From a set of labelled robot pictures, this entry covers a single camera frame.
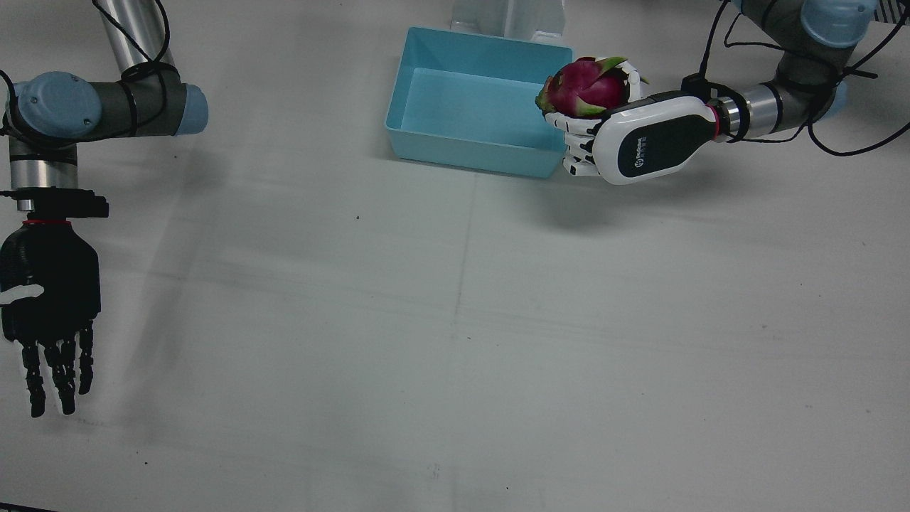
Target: blue joint cap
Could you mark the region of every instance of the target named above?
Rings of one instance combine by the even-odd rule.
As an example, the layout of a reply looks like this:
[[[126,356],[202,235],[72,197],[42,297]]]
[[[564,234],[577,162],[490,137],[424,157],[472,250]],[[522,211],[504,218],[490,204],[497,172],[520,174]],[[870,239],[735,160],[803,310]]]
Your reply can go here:
[[[876,0],[806,0],[800,19],[812,39],[832,48],[848,48],[865,37],[876,4]]]
[[[834,91],[834,101],[828,110],[818,120],[830,119],[837,115],[847,105],[847,83],[841,82]]]
[[[183,106],[183,118],[174,135],[192,135],[206,129],[208,124],[208,101],[202,89],[187,84],[187,102]]]
[[[101,120],[101,98],[91,84],[61,71],[16,85],[19,115],[28,126],[55,138],[78,138]]]

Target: logo on robotic hand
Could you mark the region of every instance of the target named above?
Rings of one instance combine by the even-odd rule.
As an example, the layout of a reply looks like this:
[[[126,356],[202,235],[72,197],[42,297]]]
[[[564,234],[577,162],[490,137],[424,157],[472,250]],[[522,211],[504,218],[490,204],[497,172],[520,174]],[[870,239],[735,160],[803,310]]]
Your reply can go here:
[[[647,145],[647,137],[639,137],[638,146],[635,148],[635,168],[640,169],[644,166],[644,148]]]

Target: white robotic hand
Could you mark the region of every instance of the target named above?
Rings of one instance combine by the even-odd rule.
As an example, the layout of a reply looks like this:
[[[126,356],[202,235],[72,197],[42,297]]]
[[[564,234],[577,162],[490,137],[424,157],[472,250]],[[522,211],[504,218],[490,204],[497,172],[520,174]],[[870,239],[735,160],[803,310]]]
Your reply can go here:
[[[600,175],[614,185],[675,172],[721,132],[715,110],[681,91],[636,98],[597,119],[545,118],[565,132],[562,166],[572,176]]]

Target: robot finger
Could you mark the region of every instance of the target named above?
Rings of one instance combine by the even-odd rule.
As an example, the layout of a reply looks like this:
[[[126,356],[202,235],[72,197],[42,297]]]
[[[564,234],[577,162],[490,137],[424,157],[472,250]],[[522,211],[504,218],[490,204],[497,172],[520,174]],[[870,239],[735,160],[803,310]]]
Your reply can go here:
[[[60,397],[60,406],[63,414],[71,415],[76,411],[76,385],[69,378],[66,371],[66,365],[60,349],[57,348],[56,341],[40,342],[45,347],[45,359],[47,365],[51,367],[51,377],[54,380],[54,387],[57,389],[57,396]]]
[[[554,127],[571,133],[573,135],[583,135],[587,137],[593,137],[597,132],[597,125],[603,122],[602,119],[577,119],[570,118],[565,114],[560,114],[558,112],[551,112],[544,116],[548,123],[552,124]]]
[[[20,343],[28,402],[32,406],[32,417],[37,418],[45,413],[45,388],[44,379],[41,378],[41,360],[38,359],[38,343],[35,340],[23,340]]]
[[[567,133],[562,139],[565,141],[566,147],[570,150],[572,155],[580,159],[586,159],[586,157],[591,155],[594,147],[593,137],[584,137],[582,135]]]
[[[562,159],[562,166],[569,171],[572,176],[600,176],[597,166],[576,158]]]
[[[79,394],[86,394],[92,387],[92,377],[95,376],[92,370],[92,345],[94,344],[95,335],[92,331],[92,323],[88,327],[79,331]]]
[[[582,162],[588,162],[590,164],[594,162],[594,156],[589,150],[584,148],[584,145],[579,144],[567,144],[566,145],[566,157],[572,157],[574,159],[580,160]]]
[[[76,381],[76,335],[64,338],[60,343],[60,361],[66,370],[66,380],[70,383]]]

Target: black cable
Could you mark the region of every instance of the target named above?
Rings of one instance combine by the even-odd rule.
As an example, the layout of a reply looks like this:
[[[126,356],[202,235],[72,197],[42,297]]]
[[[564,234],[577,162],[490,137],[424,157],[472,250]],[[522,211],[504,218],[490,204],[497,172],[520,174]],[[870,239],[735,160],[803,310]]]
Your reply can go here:
[[[6,83],[6,90],[9,94],[9,102],[12,104],[15,101],[15,84],[13,84],[13,79],[7,75],[7,73],[0,69],[0,77],[3,78],[4,83]],[[7,125],[6,125],[6,113],[3,113],[3,125],[0,126],[0,136],[6,135]]]
[[[773,0],[766,7],[763,17],[762,17],[762,26],[764,26],[764,24],[766,23],[768,14],[770,13],[771,8],[774,6],[774,4],[776,4],[776,1],[777,0]],[[898,0],[898,1],[901,2],[903,5],[910,5],[910,0]],[[702,61],[702,66],[701,66],[701,71],[700,71],[701,73],[704,73],[704,71],[707,70],[707,65],[708,65],[707,59],[709,58],[709,53],[710,53],[709,50],[712,45],[714,33],[716,31],[717,24],[719,23],[721,13],[723,12],[724,7],[725,7],[725,2],[724,2],[724,5],[721,5],[721,7],[718,9],[717,16],[714,18],[714,23],[712,25],[711,32],[708,35],[708,48],[705,50],[705,55],[704,55],[704,58]],[[870,51],[863,58],[861,58],[859,61],[857,61],[857,63],[854,64],[853,66],[845,67],[844,70],[840,73],[838,73],[837,68],[834,65],[832,65],[831,63],[829,63],[827,61],[824,61],[821,58],[803,54],[801,52],[796,52],[791,49],[784,48],[782,46],[773,45],[770,43],[762,43],[762,42],[732,42],[731,43],[730,35],[733,33],[733,28],[735,27],[736,22],[739,20],[741,15],[743,15],[743,13],[738,13],[736,15],[736,17],[733,19],[733,21],[731,22],[730,27],[727,29],[727,33],[723,38],[723,45],[727,48],[730,48],[733,46],[763,46],[763,47],[771,48],[774,50],[782,51],[785,53],[789,53],[791,55],[813,60],[814,62],[817,62],[817,63],[823,64],[827,67],[830,67],[831,71],[832,71],[831,79],[828,82],[826,82],[825,84],[822,84],[819,89],[820,92],[816,93],[816,97],[820,97],[820,95],[823,93],[825,93],[827,95],[832,94],[832,91],[834,91],[834,89],[836,89],[840,85],[840,83],[844,80],[844,78],[848,77],[850,75],[856,75],[858,77],[876,78],[877,75],[875,73],[869,73],[866,71],[862,71],[859,68],[862,65],[864,65],[866,62],[868,62],[879,51],[881,51],[882,48],[887,46],[888,43],[891,42],[891,40],[896,36],[898,30],[900,30],[900,28],[905,24],[907,19],[910,18],[910,9],[906,9],[902,13],[901,18],[898,20],[897,24],[895,25],[895,28],[892,29],[891,32],[872,51]],[[807,132],[809,133],[809,138],[819,149],[821,149],[825,153],[828,153],[830,155],[834,155],[837,157],[852,157],[855,155],[859,155],[862,153],[866,153],[866,152],[881,148],[885,144],[888,144],[888,143],[892,142],[893,140],[895,140],[896,138],[901,137],[908,130],[910,130],[910,123],[907,123],[906,125],[904,125],[900,129],[898,129],[895,133],[893,133],[889,137],[884,138],[865,148],[855,149],[852,151],[836,151],[834,149],[828,148],[815,135],[814,119],[818,116],[819,112],[821,111],[821,106],[822,106],[822,103],[824,103],[824,102],[815,101],[814,103],[815,103],[814,106],[810,106],[810,112],[809,112],[808,119],[802,125],[800,125],[800,127],[796,130],[796,132],[791,137],[786,138],[786,139],[780,139],[780,140],[766,139],[766,138],[743,138],[742,140],[744,140],[746,142],[758,142],[758,143],[764,143],[764,144],[780,144],[780,143],[784,143],[784,142],[790,142],[790,141],[796,139],[797,137],[799,137],[799,135],[803,132],[804,129],[807,129]]]
[[[119,131],[111,135],[105,135],[98,138],[81,138],[77,142],[97,142],[98,140],[105,140],[107,138],[116,138],[123,135],[135,135],[136,132],[150,123],[155,122],[167,111],[167,84],[165,83],[164,77],[161,75],[161,70],[163,67],[171,67],[170,65],[163,65],[161,59],[164,58],[164,55],[167,53],[167,50],[170,48],[170,21],[167,18],[167,10],[164,5],[161,3],[161,0],[155,0],[155,5],[158,8],[158,12],[161,14],[161,22],[164,26],[164,40],[161,43],[161,48],[158,50],[158,53],[155,57],[151,57],[132,37],[132,35],[127,32],[126,28],[121,25],[107,10],[98,3],[98,0],[92,0],[92,5],[95,6],[101,15],[110,23],[114,28],[117,29],[120,34],[122,34],[129,44],[146,59],[147,66],[138,65],[135,67],[134,74],[124,75],[117,82],[121,87],[125,87],[124,82],[133,82],[145,79],[152,75],[158,76],[158,83],[161,86],[161,108],[158,109],[158,112],[155,113],[152,117],[146,119],[145,121],[139,122],[138,117],[133,116],[130,123],[130,128]]]
[[[888,43],[890,43],[891,40],[894,39],[894,37],[897,35],[897,31],[900,30],[902,26],[904,26],[904,23],[906,23],[907,18],[910,18],[910,9],[906,9],[906,10],[904,11],[904,13],[901,15],[901,18],[900,18],[899,20],[897,20],[897,25],[895,25],[895,27],[891,30],[891,32],[889,32],[888,35],[885,36],[884,39],[882,39],[882,42],[880,42],[875,48],[873,48],[872,51],[870,51],[870,52],[869,52],[868,54],[866,54],[863,58],[861,58],[856,64],[854,64],[854,65],[851,67],[851,69],[852,69],[852,70],[856,70],[858,67],[860,67],[860,66],[862,66],[863,64],[865,64],[866,62],[868,62],[869,59],[871,59],[873,56],[875,56],[875,54],[877,54],[879,51],[881,51],[881,49],[884,48],[885,45],[887,45]],[[907,124],[905,124],[905,125],[903,125],[901,128],[899,128],[895,133],[891,134],[890,136],[888,136],[888,137],[886,137],[886,138],[883,138],[882,140],[879,140],[878,142],[876,142],[876,143],[874,143],[874,144],[871,144],[871,145],[869,145],[869,146],[866,146],[865,148],[853,149],[853,150],[851,150],[851,151],[837,151],[837,150],[828,148],[828,147],[827,147],[821,140],[819,140],[819,138],[815,135],[815,130],[814,130],[814,126],[813,126],[813,124],[814,124],[813,118],[815,117],[815,114],[817,114],[817,113],[818,113],[818,112],[817,112],[817,110],[816,110],[814,113],[812,113],[812,114],[809,116],[809,123],[808,123],[809,138],[812,140],[812,142],[813,142],[820,150],[824,151],[825,153],[827,153],[827,154],[829,154],[829,155],[833,155],[833,156],[835,156],[835,157],[853,157],[853,156],[856,156],[856,155],[861,155],[861,154],[863,154],[863,153],[868,153],[869,151],[873,151],[873,150],[879,149],[879,148],[881,148],[882,146],[884,146],[885,144],[888,144],[888,143],[892,142],[892,141],[895,140],[896,138],[901,137],[902,135],[904,135],[904,134],[907,132],[907,130],[910,130],[910,122],[908,122]]]
[[[771,11],[774,9],[774,6],[776,4],[777,4],[777,0],[771,0],[771,2],[768,3],[768,6],[764,9],[764,13],[762,13],[761,27],[762,27],[763,31],[764,31],[764,27],[766,25],[768,25],[768,16],[771,15]]]
[[[702,78],[708,74],[708,59],[711,58],[711,46],[714,42],[714,34],[717,32],[717,26],[721,23],[721,15],[723,15],[723,10],[729,3],[730,0],[722,0],[720,8],[717,9],[717,14],[714,15],[714,22],[711,24],[711,32],[708,33],[708,44],[704,47],[702,65],[698,69],[698,74],[701,75]]]

